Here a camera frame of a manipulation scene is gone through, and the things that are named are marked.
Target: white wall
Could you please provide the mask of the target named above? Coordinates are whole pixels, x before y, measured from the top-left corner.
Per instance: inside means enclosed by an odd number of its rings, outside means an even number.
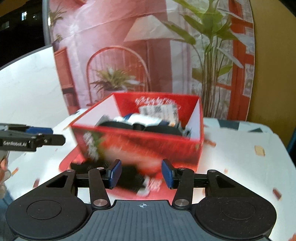
[[[54,127],[68,116],[52,47],[0,70],[0,123]]]

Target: crosshair mark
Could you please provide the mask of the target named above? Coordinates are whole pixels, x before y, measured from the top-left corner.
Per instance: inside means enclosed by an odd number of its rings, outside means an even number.
[[[146,203],[141,203],[141,204],[138,205],[138,206],[140,206],[141,208],[145,208],[145,207],[147,207],[147,206],[149,206],[149,205],[147,205]]]

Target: printed fabric backdrop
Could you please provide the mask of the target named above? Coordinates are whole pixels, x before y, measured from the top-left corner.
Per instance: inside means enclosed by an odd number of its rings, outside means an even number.
[[[205,117],[246,120],[255,41],[249,0],[50,0],[70,113],[114,91],[199,95]]]

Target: barcode label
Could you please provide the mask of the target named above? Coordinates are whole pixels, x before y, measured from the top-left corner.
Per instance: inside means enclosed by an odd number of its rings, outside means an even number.
[[[169,122],[179,122],[178,108],[174,104],[144,105],[139,107],[141,115],[157,117]]]

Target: gray ribbed plate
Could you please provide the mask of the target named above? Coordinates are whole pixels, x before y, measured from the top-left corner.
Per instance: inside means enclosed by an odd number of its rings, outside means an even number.
[[[167,201],[117,201],[111,209],[95,211],[82,229],[61,240],[222,241],[201,229],[190,212],[173,209]]]

